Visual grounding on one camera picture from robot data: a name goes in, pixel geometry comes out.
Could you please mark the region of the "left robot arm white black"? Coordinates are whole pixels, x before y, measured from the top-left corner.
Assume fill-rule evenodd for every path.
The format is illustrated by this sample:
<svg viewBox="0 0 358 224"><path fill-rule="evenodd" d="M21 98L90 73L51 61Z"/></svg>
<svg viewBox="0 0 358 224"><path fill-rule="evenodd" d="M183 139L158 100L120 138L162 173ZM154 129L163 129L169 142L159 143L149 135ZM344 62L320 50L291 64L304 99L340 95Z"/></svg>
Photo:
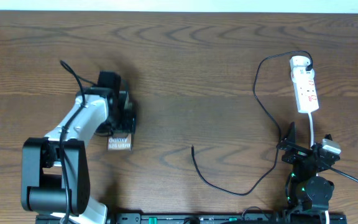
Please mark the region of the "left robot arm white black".
<svg viewBox="0 0 358 224"><path fill-rule="evenodd" d="M91 197L86 147L95 134L109 149L131 149L135 111L124 90L91 87L77 93L60 124L22 148L21 205L36 223L107 223L108 207Z"/></svg>

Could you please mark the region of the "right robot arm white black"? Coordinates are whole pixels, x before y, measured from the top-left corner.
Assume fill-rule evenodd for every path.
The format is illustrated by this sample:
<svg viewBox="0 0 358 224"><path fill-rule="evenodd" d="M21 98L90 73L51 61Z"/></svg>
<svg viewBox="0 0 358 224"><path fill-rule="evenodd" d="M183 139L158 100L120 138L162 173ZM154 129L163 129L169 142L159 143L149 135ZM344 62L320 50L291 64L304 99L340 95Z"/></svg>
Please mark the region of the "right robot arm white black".
<svg viewBox="0 0 358 224"><path fill-rule="evenodd" d="M341 147L327 134L310 149L296 144L296 128L291 123L277 144L285 151L282 161L293 166L285 184L288 207L270 219L276 223L346 223L345 215L326 214L333 196L334 183L319 176L340 160Z"/></svg>

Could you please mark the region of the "white power strip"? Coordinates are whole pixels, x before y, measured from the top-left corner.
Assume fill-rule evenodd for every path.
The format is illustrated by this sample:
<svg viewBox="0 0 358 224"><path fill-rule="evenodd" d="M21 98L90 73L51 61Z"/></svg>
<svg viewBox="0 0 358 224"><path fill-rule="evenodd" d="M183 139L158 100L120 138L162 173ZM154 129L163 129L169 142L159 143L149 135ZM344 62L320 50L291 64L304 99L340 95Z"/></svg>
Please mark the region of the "white power strip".
<svg viewBox="0 0 358 224"><path fill-rule="evenodd" d="M295 91L296 105L299 113L312 113L319 109L318 97L314 82L315 72L308 66L311 60L296 55L290 59L291 80Z"/></svg>

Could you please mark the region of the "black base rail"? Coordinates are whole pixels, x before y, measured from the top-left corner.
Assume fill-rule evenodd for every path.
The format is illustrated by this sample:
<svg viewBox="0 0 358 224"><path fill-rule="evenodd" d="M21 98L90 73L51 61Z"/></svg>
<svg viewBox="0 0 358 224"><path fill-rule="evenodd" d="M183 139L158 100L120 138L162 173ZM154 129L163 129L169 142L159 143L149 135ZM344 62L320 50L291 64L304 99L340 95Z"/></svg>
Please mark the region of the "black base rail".
<svg viewBox="0 0 358 224"><path fill-rule="evenodd" d="M218 223L325 223L325 216L293 215L290 220L271 217L270 214L247 213L241 215L141 215L139 213L117 213L108 218L110 224L218 224Z"/></svg>

